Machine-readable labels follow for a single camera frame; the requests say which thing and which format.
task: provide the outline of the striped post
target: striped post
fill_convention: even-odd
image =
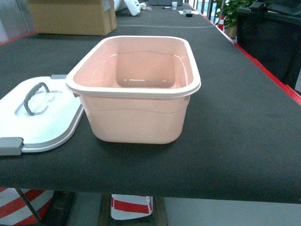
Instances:
[[[115,220],[146,217],[152,209],[152,196],[112,194],[111,217]]]
[[[218,23],[218,28],[221,29],[222,31],[224,30],[224,19],[225,19],[225,15],[222,15]]]
[[[0,187],[0,225],[38,223],[50,206],[53,191]]]

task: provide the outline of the black felt surface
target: black felt surface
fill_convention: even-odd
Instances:
[[[202,86],[180,137],[106,143],[84,115],[62,146],[0,157],[0,186],[301,203],[301,107],[202,16],[152,9],[137,17],[122,11],[109,36],[189,41]],[[68,73],[102,38],[36,34],[0,46],[0,97],[28,78]]]

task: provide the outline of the white lid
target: white lid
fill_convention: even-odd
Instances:
[[[43,82],[29,98],[27,112],[24,99],[29,91]],[[42,152],[58,147],[74,133],[83,114],[80,100],[65,87],[65,79],[37,77],[23,81],[0,100],[0,137],[21,137],[22,152]]]

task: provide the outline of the plant pot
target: plant pot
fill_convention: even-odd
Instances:
[[[236,30],[237,30],[236,26],[234,26],[234,27],[227,27],[227,28],[225,28],[225,33],[230,38],[234,39],[236,37]]]

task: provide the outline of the pink plastic container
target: pink plastic container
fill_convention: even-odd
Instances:
[[[190,95],[201,86],[186,40],[115,36],[68,74],[93,133],[109,142],[167,144],[182,132]]]

